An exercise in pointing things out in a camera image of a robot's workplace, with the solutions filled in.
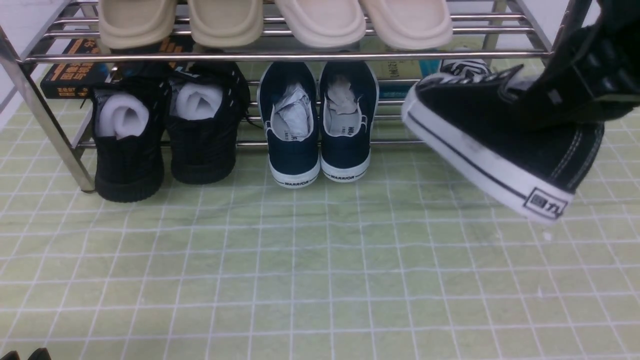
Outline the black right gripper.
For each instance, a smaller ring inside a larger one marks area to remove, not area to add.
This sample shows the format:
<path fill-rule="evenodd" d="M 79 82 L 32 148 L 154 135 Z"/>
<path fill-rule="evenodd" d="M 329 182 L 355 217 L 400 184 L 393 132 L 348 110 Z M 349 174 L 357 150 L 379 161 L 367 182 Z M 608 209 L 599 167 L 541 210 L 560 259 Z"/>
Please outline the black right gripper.
<path fill-rule="evenodd" d="M 598 20 L 559 44 L 515 102 L 525 129 L 619 119 L 640 104 L 640 3 L 601 0 Z"/>

